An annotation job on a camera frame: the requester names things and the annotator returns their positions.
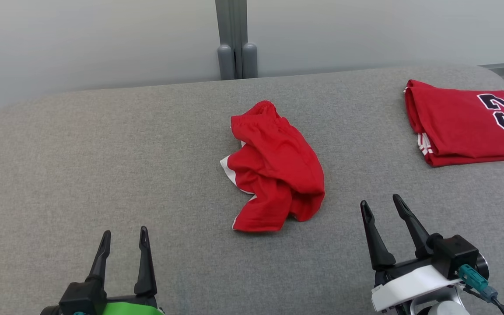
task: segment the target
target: gray cushioned table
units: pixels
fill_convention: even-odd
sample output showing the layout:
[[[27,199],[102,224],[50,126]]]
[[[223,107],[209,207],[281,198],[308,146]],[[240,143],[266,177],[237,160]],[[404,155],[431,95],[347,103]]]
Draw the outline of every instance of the gray cushioned table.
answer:
[[[359,203],[368,200],[396,260],[414,247],[399,193],[430,233],[484,254],[504,303],[504,162],[432,169],[404,108],[408,79],[504,89],[476,66],[419,66],[72,92],[0,110],[0,315],[54,305],[112,231],[106,290],[136,281],[150,231],[157,299],[177,314],[374,314]],[[250,235],[231,224],[248,195],[219,160],[240,141],[230,116],[269,99],[317,152],[322,209]],[[472,314],[498,314],[462,297]]]

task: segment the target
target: folded red jersey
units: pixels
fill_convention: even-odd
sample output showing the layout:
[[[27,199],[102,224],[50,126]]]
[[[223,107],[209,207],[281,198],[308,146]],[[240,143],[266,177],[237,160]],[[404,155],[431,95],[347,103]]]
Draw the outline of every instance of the folded red jersey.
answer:
[[[433,167],[504,160],[504,91],[436,88],[409,80],[409,122]]]
[[[324,173],[302,134],[261,101],[231,118],[242,149],[220,161],[240,190],[254,194],[234,218],[238,231],[279,231],[288,216],[310,219],[324,199]]]

